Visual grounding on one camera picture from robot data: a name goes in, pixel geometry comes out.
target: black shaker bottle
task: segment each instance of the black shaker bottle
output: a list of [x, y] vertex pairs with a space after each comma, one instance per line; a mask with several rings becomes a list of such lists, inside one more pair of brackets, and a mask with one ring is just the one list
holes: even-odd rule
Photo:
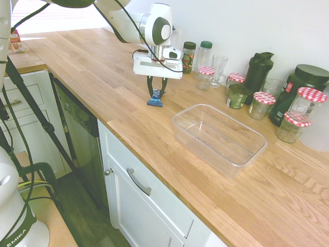
[[268, 72], [273, 68], [274, 63], [271, 60], [273, 55], [274, 54], [270, 52], [256, 53], [255, 56], [250, 59], [245, 86], [249, 88], [252, 93], [247, 97], [245, 104], [251, 104], [253, 94], [261, 89]]

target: cabinet knob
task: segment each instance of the cabinet knob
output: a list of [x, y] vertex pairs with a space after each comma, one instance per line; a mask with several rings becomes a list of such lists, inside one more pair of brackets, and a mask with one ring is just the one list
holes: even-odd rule
[[111, 172], [113, 172], [112, 168], [110, 168], [109, 170], [104, 171], [104, 174], [105, 174], [105, 176], [108, 176], [108, 175], [110, 175]]

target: black tripod leg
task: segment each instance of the black tripod leg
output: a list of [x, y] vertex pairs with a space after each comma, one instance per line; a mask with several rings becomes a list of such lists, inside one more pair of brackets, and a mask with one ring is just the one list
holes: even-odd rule
[[0, 146], [8, 153], [11, 160], [14, 162], [14, 165], [19, 172], [20, 177], [23, 179], [24, 182], [28, 182], [28, 178], [26, 177], [25, 172], [23, 171], [23, 167], [20, 165], [16, 155], [14, 154], [14, 149], [11, 149], [11, 146], [8, 144], [7, 139], [4, 135], [0, 127]]
[[11, 79], [11, 81], [17, 86], [17, 88], [20, 90], [21, 94], [23, 95], [23, 97], [25, 98], [25, 100], [28, 102], [29, 106], [33, 110], [33, 113], [36, 115], [37, 119], [41, 123], [42, 127], [48, 133], [48, 135], [50, 136], [51, 140], [53, 141], [53, 143], [58, 148], [58, 150], [61, 153], [61, 155], [63, 156], [63, 158], [68, 163], [68, 165], [71, 168], [72, 172], [78, 178], [79, 182], [83, 185], [84, 189], [86, 190], [86, 192], [89, 194], [90, 198], [95, 203], [96, 207], [97, 208], [100, 208], [100, 203], [94, 197], [94, 195], [92, 194], [91, 190], [89, 189], [90, 188], [90, 185], [89, 185], [88, 181], [85, 179], [85, 177], [81, 173], [81, 171], [78, 170], [74, 166], [72, 160], [70, 159], [70, 157], [66, 153], [66, 151], [65, 151], [64, 147], [62, 146], [61, 142], [58, 140], [57, 136], [55, 135], [55, 133], [54, 133], [54, 131], [55, 131], [54, 127], [52, 126], [52, 124], [50, 124], [47, 121], [46, 117], [41, 112], [38, 104], [36, 103], [36, 101], [34, 100], [34, 98], [32, 97], [32, 95], [30, 94], [30, 92], [28, 91], [28, 89], [26, 88], [26, 85], [24, 84], [23, 78], [21, 77], [21, 75], [19, 74], [19, 72], [17, 71], [17, 69], [15, 68], [15, 66], [12, 63], [12, 61], [10, 60], [10, 58], [7, 57], [7, 59], [8, 59], [8, 63], [7, 63], [7, 66], [6, 66], [6, 73], [7, 73], [7, 75], [9, 76], [9, 78]]
[[153, 76], [148, 76], [148, 88], [150, 92], [150, 96], [153, 96], [153, 87], [152, 87]]

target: plastic bottle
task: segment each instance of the plastic bottle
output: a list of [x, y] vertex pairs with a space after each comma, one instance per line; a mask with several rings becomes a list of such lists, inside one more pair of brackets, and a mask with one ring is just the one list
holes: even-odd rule
[[184, 42], [183, 46], [183, 73], [188, 74], [192, 70], [193, 58], [195, 53], [196, 44], [193, 42]]
[[212, 43], [209, 41], [202, 41], [199, 47], [199, 52], [197, 54], [196, 65], [195, 65], [195, 75], [197, 69], [201, 66], [211, 67], [211, 50]]
[[[329, 97], [329, 86], [323, 91]], [[305, 129], [299, 141], [320, 152], [329, 151], [329, 100], [315, 113], [312, 124]]]
[[269, 113], [272, 123], [280, 126], [284, 113], [289, 110], [300, 87], [306, 86], [323, 91], [328, 80], [329, 72], [322, 68], [307, 64], [297, 65], [295, 72], [288, 77], [282, 93]]
[[268, 72], [273, 68], [274, 63], [271, 60], [273, 55], [274, 54], [270, 52], [256, 53], [255, 56], [250, 59], [245, 87], [249, 88], [252, 93], [247, 97], [245, 104], [251, 104], [253, 94], [261, 89]]

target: small blue object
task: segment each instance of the small blue object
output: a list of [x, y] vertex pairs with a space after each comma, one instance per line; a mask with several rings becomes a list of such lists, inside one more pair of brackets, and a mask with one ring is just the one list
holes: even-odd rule
[[162, 102], [160, 100], [160, 90], [153, 89], [152, 98], [148, 101], [148, 105], [152, 105], [154, 107], [162, 107]]

